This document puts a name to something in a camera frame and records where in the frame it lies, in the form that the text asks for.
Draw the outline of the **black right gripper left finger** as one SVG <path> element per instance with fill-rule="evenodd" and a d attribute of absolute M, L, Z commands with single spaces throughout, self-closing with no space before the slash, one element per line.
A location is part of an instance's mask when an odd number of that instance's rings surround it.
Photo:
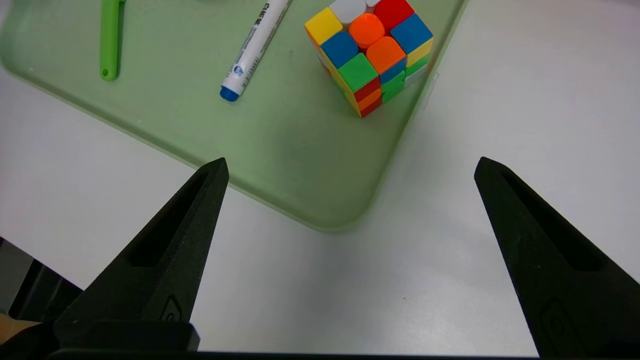
<path fill-rule="evenodd" d="M 54 322 L 61 349 L 196 351 L 190 323 L 229 182 L 200 167 Z"/>

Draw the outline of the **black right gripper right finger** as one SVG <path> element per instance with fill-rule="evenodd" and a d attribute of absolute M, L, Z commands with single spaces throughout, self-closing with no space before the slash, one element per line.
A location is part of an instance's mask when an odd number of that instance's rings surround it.
<path fill-rule="evenodd" d="M 507 166 L 474 180 L 538 356 L 637 359 L 639 283 Z"/>

